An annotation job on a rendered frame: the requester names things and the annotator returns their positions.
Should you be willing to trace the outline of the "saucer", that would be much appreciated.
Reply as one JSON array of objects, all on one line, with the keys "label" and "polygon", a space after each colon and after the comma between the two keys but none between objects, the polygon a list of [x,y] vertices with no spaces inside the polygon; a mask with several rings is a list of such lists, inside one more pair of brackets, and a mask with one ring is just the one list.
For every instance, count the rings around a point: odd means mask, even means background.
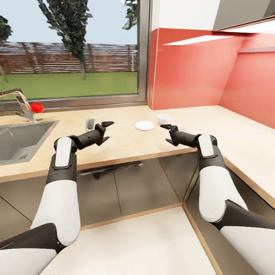
[{"label": "saucer", "polygon": [[142,130],[149,130],[154,127],[154,124],[150,121],[140,121],[136,123],[136,128],[142,129]]}]

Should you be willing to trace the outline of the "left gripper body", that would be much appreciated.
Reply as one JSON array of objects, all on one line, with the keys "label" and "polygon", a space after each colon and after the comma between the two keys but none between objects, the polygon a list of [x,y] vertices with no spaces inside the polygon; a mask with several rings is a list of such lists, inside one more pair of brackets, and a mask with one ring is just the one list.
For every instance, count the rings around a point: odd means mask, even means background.
[{"label": "left gripper body", "polygon": [[100,146],[102,144],[103,136],[104,136],[106,130],[99,123],[96,124],[95,128],[93,128],[93,129],[94,130],[85,133],[85,135],[87,135],[90,140],[89,146],[91,146],[93,144],[97,144],[98,146]]}]

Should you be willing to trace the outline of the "coffee cup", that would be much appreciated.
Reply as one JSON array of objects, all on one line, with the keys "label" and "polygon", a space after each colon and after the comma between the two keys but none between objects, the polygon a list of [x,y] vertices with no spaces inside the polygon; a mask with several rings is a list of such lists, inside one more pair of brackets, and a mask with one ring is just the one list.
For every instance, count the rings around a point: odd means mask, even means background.
[{"label": "coffee cup", "polygon": [[170,119],[170,116],[169,115],[166,115],[166,114],[159,114],[158,115],[158,120],[159,120],[159,124],[161,125],[166,125],[168,124],[168,121]]}]

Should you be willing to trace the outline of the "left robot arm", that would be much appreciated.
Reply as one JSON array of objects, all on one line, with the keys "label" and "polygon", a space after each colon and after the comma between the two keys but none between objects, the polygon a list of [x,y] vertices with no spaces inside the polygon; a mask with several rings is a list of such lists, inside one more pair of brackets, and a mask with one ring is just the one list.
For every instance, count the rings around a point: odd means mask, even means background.
[{"label": "left robot arm", "polygon": [[29,231],[0,242],[0,275],[40,275],[64,248],[77,240],[81,221],[77,196],[77,150],[100,146],[113,121],[94,127],[86,118],[86,133],[64,136],[54,143],[46,186]]}]

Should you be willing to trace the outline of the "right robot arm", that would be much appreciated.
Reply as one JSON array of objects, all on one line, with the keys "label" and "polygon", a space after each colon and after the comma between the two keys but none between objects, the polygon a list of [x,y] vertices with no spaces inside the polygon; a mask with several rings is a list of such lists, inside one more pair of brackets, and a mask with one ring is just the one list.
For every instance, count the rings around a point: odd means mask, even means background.
[{"label": "right robot arm", "polygon": [[259,275],[275,275],[275,222],[250,212],[239,195],[222,157],[218,142],[209,134],[192,135],[187,127],[170,129],[174,146],[198,149],[199,211],[214,225]]}]

